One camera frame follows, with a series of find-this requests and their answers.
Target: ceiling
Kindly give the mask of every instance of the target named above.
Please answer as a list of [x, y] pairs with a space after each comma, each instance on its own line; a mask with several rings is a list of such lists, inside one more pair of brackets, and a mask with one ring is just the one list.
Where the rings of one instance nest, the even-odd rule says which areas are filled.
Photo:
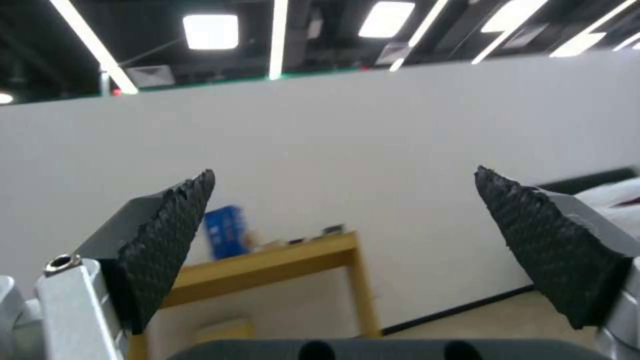
[[[392, 42], [407, 42], [436, 2], [414, 1], [415, 8], [395, 37], [373, 39], [358, 37], [358, 30], [376, 0], [289, 0], [284, 72], [387, 69], [388, 64], [376, 64], [382, 50]], [[404, 66], [471, 61], [495, 39], [495, 34], [480, 29], [505, 2], [451, 0]], [[487, 60], [550, 54], [621, 2], [549, 0]], [[167, 65], [177, 86], [267, 75], [273, 0], [73, 0], [73, 4], [124, 69]], [[182, 18], [194, 13], [236, 14], [239, 45], [219, 51], [188, 49]], [[313, 38], [310, 27], [319, 29]], [[607, 35], [595, 47], [614, 47], [640, 31], [640, 1], [598, 30]], [[520, 44], [504, 46], [514, 38]], [[50, 2], [0, 4], [0, 91], [15, 94], [18, 102], [98, 95], [97, 61]]]

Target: small object on table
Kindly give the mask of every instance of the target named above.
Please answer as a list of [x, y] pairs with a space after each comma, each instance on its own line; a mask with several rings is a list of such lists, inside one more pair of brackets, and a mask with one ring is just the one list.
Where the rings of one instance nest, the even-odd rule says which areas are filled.
[[289, 240], [289, 245], [299, 244], [299, 243], [302, 243], [303, 241], [305, 241], [304, 238]]
[[342, 235], [342, 234], [344, 234], [344, 224], [325, 227], [325, 229], [322, 230], [322, 234], [323, 234], [323, 236], [326, 236], [326, 235]]
[[225, 206], [204, 215], [211, 255], [216, 260], [249, 252], [244, 246], [244, 218], [239, 206]]

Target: ceiling vent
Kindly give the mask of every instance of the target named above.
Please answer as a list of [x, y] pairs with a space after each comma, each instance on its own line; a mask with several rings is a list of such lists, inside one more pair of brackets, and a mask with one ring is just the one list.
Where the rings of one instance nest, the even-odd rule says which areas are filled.
[[126, 71], [139, 88], [175, 85], [173, 73], [168, 65], [129, 67]]
[[540, 33], [546, 29], [548, 24], [542, 24], [537, 26], [529, 26], [528, 28], [524, 28], [520, 30], [511, 40], [509, 40], [506, 44], [504, 44], [503, 48], [505, 49], [517, 49], [519, 47], [524, 47], [528, 43], [531, 42], [536, 36], [540, 35]]
[[376, 60], [376, 65], [390, 65], [398, 59], [403, 59], [409, 55], [411, 48], [406, 42], [390, 42], [382, 49], [380, 56]]

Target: floor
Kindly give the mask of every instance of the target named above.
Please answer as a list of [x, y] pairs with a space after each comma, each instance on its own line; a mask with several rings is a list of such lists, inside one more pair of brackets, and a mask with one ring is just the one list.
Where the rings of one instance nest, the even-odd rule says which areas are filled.
[[595, 328], [573, 330], [537, 291], [397, 332], [388, 338], [554, 338], [595, 348]]

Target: fluorescent light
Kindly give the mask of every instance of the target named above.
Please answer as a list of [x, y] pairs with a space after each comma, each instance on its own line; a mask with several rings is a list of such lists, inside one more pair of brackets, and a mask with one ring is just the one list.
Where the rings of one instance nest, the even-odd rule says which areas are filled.
[[633, 5], [636, 1], [637, 0], [626, 0], [624, 3], [621, 3], [615, 9], [609, 11], [606, 15], [596, 20], [596, 22], [589, 25], [586, 29], [582, 30], [580, 33], [578, 33], [578, 35], [575, 35], [573, 38], [569, 39], [569, 41], [562, 44], [549, 56], [552, 58], [560, 58], [563, 56], [574, 56], [574, 55], [567, 55], [567, 54], [575, 53], [575, 48], [578, 45], [591, 43], [590, 46], [583, 48], [582, 51], [580, 51], [579, 53], [575, 53], [575, 55], [579, 55], [580, 53], [583, 53], [586, 49], [589, 49], [591, 46], [594, 46], [598, 41], [600, 41], [600, 39], [604, 37], [604, 35], [606, 35], [606, 33], [597, 33], [597, 34], [604, 34], [604, 35], [600, 36], [600, 38], [598, 38], [599, 35], [592, 37], [591, 32], [593, 30], [595, 30], [596, 28], [599, 28], [605, 22], [611, 20], [614, 16], [626, 10], [629, 6]]
[[364, 20], [358, 36], [390, 38], [397, 34], [413, 11], [414, 3], [378, 1]]
[[487, 31], [501, 31], [499, 37], [497, 37], [489, 46], [482, 50], [472, 61], [471, 64], [475, 65], [480, 61], [483, 61], [493, 50], [495, 50], [500, 44], [505, 42], [511, 34], [513, 34], [524, 22], [535, 14], [547, 0], [511, 0], [510, 2], [502, 5], [502, 8], [482, 28], [483, 32], [485, 28]]
[[[420, 26], [418, 26], [418, 28], [415, 30], [415, 32], [411, 36], [411, 39], [409, 39], [409, 42], [407, 43], [407, 46], [409, 47], [409, 51], [407, 52], [405, 57], [407, 57], [411, 53], [411, 50], [413, 50], [413, 47], [415, 47], [420, 42], [424, 34], [431, 27], [431, 25], [433, 25], [433, 22], [436, 20], [438, 15], [440, 15], [440, 13], [442, 12], [442, 10], [444, 9], [445, 5], [448, 2], [449, 0], [438, 0], [438, 2], [433, 5], [433, 7], [431, 8], [427, 16], [420, 23]], [[394, 63], [391, 64], [389, 71], [393, 72], [400, 69], [400, 66], [402, 66], [402, 64], [404, 63], [404, 59], [405, 58], [401, 58], [394, 61]]]
[[69, 0], [50, 0], [56, 10], [66, 20], [67, 24], [76, 32], [84, 45], [91, 51], [93, 57], [98, 60], [100, 67], [109, 73], [111, 79], [125, 94], [137, 94], [138, 88], [131, 82], [127, 75], [118, 66], [109, 51], [104, 47], [100, 39], [95, 36], [89, 25], [84, 21], [76, 8]]
[[499, 33], [517, 28], [546, 2], [547, 0], [511, 0], [486, 22], [481, 31]]
[[402, 66], [403, 62], [404, 62], [404, 58], [400, 58], [400, 59], [394, 61], [394, 63], [391, 64], [391, 67], [389, 68], [389, 71], [395, 72], [397, 69], [400, 69], [400, 66]]
[[192, 50], [224, 50], [238, 46], [238, 16], [187, 15], [182, 18]]
[[626, 47], [629, 44], [632, 44], [635, 41], [640, 40], [640, 33], [635, 34], [632, 37], [629, 37], [628, 39], [626, 39], [625, 41], [621, 42], [620, 45], [616, 46], [613, 48], [613, 51], [618, 51], [624, 47]]
[[13, 102], [13, 96], [11, 96], [10, 94], [4, 93], [4, 92], [0, 92], [0, 104], [4, 105], [4, 104], [9, 104]]
[[505, 31], [502, 34], [500, 34], [499, 37], [497, 37], [491, 44], [489, 44], [489, 46], [485, 47], [484, 50], [482, 50], [472, 61], [471, 64], [475, 65], [480, 63], [480, 61], [483, 61], [485, 57], [487, 57], [489, 54], [491, 54], [491, 52], [493, 50], [495, 50], [496, 47], [500, 46], [500, 44], [502, 44], [505, 40], [507, 40], [507, 38], [509, 38], [511, 36], [511, 34], [513, 34], [514, 31], [516, 31], [517, 28], [513, 28], [510, 31]]
[[599, 18], [596, 22], [594, 22], [593, 24], [589, 25], [588, 28], [582, 30], [576, 36], [581, 36], [581, 35], [588, 34], [588, 33], [592, 32], [593, 30], [595, 30], [596, 28], [599, 28], [600, 25], [602, 25], [605, 22], [613, 19], [614, 16], [616, 16], [617, 14], [625, 11], [629, 6], [633, 5], [636, 1], [637, 0], [626, 0], [624, 3], [621, 3], [620, 5], [618, 5], [615, 9], [609, 11], [607, 13], [607, 15], [604, 15], [603, 17]]
[[411, 39], [409, 39], [409, 47], [414, 47], [420, 42], [420, 39], [422, 39], [422, 36], [431, 27], [433, 22], [436, 20], [440, 12], [442, 12], [442, 9], [444, 9], [444, 6], [448, 2], [449, 0], [438, 0], [438, 2], [435, 3], [435, 5], [433, 5], [433, 7], [431, 8], [427, 16], [422, 21], [422, 23], [420, 23], [420, 26], [418, 26], [418, 29], [413, 33], [413, 36], [411, 37]]
[[590, 33], [573, 37], [551, 54], [552, 58], [568, 58], [578, 56], [602, 40], [607, 33]]
[[276, 80], [282, 74], [282, 58], [284, 57], [284, 39], [287, 30], [288, 0], [274, 0], [273, 27], [271, 30], [271, 59], [269, 79]]

